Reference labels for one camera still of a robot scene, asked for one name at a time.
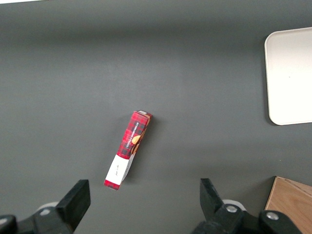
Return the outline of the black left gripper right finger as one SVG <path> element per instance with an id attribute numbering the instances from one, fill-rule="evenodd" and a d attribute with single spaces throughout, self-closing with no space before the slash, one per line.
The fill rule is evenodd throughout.
<path id="1" fill-rule="evenodd" d="M 208 178 L 200 180 L 200 206 L 205 221 L 193 234 L 299 234 L 291 219 L 278 211 L 263 210 L 258 216 L 233 203 L 225 203 Z"/>

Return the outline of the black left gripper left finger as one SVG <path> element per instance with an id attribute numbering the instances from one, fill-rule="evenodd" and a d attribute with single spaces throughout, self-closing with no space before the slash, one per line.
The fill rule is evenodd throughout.
<path id="1" fill-rule="evenodd" d="M 2 234 L 72 234 L 91 204 L 89 180 L 79 180 L 56 204 L 38 209 L 17 221 L 11 214 L 0 216 Z"/>

